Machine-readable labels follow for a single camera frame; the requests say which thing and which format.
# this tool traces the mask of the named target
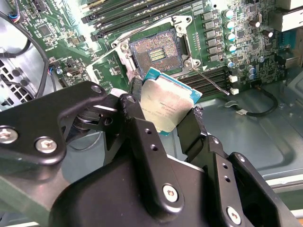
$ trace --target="electronic chip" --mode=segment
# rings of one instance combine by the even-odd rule
[[[80,39],[79,38],[73,38],[71,41],[74,45],[79,45],[80,44]]]
[[[215,46],[215,47],[210,47],[207,49],[207,51],[210,53],[210,54],[213,54],[213,53],[218,53],[218,48]]]
[[[238,61],[239,61],[239,58],[238,58],[238,57],[232,58],[232,62],[233,62],[233,63],[238,63]]]
[[[217,44],[217,40],[216,39],[210,39],[206,41],[208,46],[215,46]]]
[[[215,23],[215,24],[219,24],[219,23],[220,23],[220,19],[219,19],[219,18],[215,19],[215,20],[214,20],[214,23]]]
[[[204,13],[204,14],[202,14],[202,16],[203,16],[203,19],[204,19],[204,20],[213,19],[213,12]]]
[[[80,35],[79,39],[81,40],[81,42],[85,42],[86,41],[86,39],[85,39],[85,37],[83,35]]]
[[[244,31],[238,31],[238,38],[242,38],[244,35]]]
[[[265,50],[269,51],[271,48],[273,48],[272,44],[265,45]]]
[[[215,36],[214,30],[210,30],[208,32],[205,32],[205,36],[206,36],[206,38],[214,37]]]
[[[204,28],[205,29],[211,29],[211,28],[213,28],[214,27],[214,22],[213,21],[209,21],[209,22],[206,22],[205,24],[204,24]]]
[[[251,7],[250,7],[250,11],[251,11],[251,12],[255,12],[255,11],[256,11],[256,5],[251,6]]]
[[[51,31],[49,30],[47,25],[42,25],[38,28],[38,30],[43,37],[51,34]]]
[[[210,61],[218,61],[219,56],[217,54],[212,54],[212,55],[209,56],[209,60]]]
[[[170,71],[184,66],[175,30],[139,39],[129,43],[129,47],[142,76],[147,74],[150,67]]]
[[[221,32],[221,28],[220,28],[220,27],[217,27],[214,31],[215,31],[215,32]]]
[[[256,50],[259,48],[259,43],[256,43],[256,44],[252,44],[252,49],[253,50]]]

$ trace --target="bolt hole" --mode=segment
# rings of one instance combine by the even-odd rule
[[[105,120],[104,120],[104,125],[105,126],[109,126],[113,123],[113,119],[110,118],[110,117],[107,117]]]
[[[229,183],[231,180],[228,178],[228,176],[224,176],[225,180]]]
[[[149,129],[145,129],[146,134],[151,134],[152,132]]]
[[[156,145],[154,145],[154,144],[151,145],[151,149],[152,149],[153,151],[157,151],[157,150],[158,150],[158,148],[157,148]]]
[[[133,97],[131,97],[131,96],[128,96],[127,100],[130,101],[130,102],[132,102],[132,103],[136,102],[136,100]]]

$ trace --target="metal bracket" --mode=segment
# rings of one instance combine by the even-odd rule
[[[202,109],[192,109],[177,126],[182,152],[187,161],[203,168],[208,175],[207,206],[214,226],[246,226],[232,164],[226,160],[221,142],[208,135]]]
[[[0,112],[0,131],[3,132],[0,158],[7,160],[5,165],[18,163],[14,168],[7,166],[1,172],[22,175],[22,169],[32,171],[37,168],[37,178],[50,177],[54,166],[65,157],[67,135],[64,132],[69,132],[78,113],[100,103],[106,96],[106,91],[100,86],[83,82]]]
[[[186,43],[187,43],[187,51],[189,53],[188,59],[184,62],[184,70],[178,75],[173,75],[174,77],[176,76],[181,76],[184,74],[189,73],[191,68],[197,68],[201,65],[201,61],[199,59],[193,59],[191,50],[190,50],[190,45],[189,45],[189,40],[187,37],[187,27],[193,22],[193,17],[192,16],[172,16],[167,19],[161,20],[158,23],[155,23],[153,26],[147,28],[146,30],[152,29],[154,27],[170,23],[172,26],[175,27],[176,33],[178,37],[185,37]],[[112,48],[116,48],[119,46],[119,48],[116,48],[116,52],[120,58],[120,61],[122,62],[123,65],[126,67],[126,74],[131,81],[135,76],[138,76],[137,71],[138,69],[135,66],[135,63],[132,59],[132,53],[129,49],[129,39],[124,40],[123,42],[120,42],[123,40],[124,37],[127,37],[128,35],[135,33],[136,31],[139,31],[142,29],[142,27],[137,28],[135,30],[126,32],[122,34],[120,37],[118,37],[114,42],[112,42]]]
[[[132,95],[121,95],[125,129],[144,190],[145,206],[160,222],[174,220],[184,207],[184,196],[167,158],[165,149],[152,122],[145,120],[138,100]]]

